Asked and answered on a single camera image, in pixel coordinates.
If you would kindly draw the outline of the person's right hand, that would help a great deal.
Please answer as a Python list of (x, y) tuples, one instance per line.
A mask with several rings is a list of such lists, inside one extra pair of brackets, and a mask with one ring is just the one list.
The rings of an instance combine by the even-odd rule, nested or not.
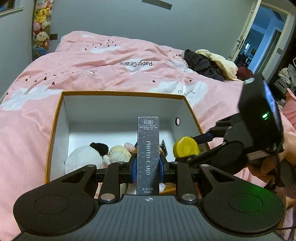
[(295, 167), (295, 147), (296, 147), (296, 136), (294, 133), (284, 133), (284, 149), (283, 152), (279, 153), (277, 156), (267, 156), (261, 163), (260, 167), (256, 167), (252, 164), (246, 165), (246, 168), (250, 171), (252, 175), (259, 178), (261, 181), (267, 183), (269, 180), (273, 179), (272, 175), (268, 173), (276, 168), (278, 162), (286, 159), (293, 167)]

